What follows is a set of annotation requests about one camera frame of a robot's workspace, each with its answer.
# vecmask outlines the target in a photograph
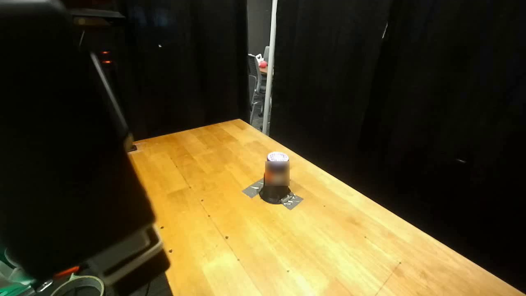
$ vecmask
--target metal pole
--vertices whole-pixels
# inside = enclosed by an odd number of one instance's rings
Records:
[[[272,14],[269,24],[269,52],[266,65],[266,90],[264,90],[264,109],[262,109],[262,132],[269,132],[269,113],[271,113],[271,93],[274,77],[274,49],[276,49],[276,17],[277,17],[277,0],[272,0]]]

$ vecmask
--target black curtain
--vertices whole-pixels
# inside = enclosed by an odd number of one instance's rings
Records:
[[[244,0],[119,6],[118,85],[134,137],[248,118]]]
[[[284,1],[272,136],[526,289],[526,3]]]

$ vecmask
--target wooden tabletop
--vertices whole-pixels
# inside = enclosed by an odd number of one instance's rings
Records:
[[[522,294],[241,119],[136,146],[174,294]],[[292,210],[241,192],[274,149]]]

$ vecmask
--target black monitor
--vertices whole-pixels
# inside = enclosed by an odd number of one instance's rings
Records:
[[[167,269],[126,123],[57,0],[0,1],[0,246],[34,277],[80,264],[126,294]]]

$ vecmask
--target wood grain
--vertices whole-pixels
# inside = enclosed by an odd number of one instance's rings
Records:
[[[174,294],[522,294],[241,119],[136,146]],[[292,210],[241,192],[272,149]]]

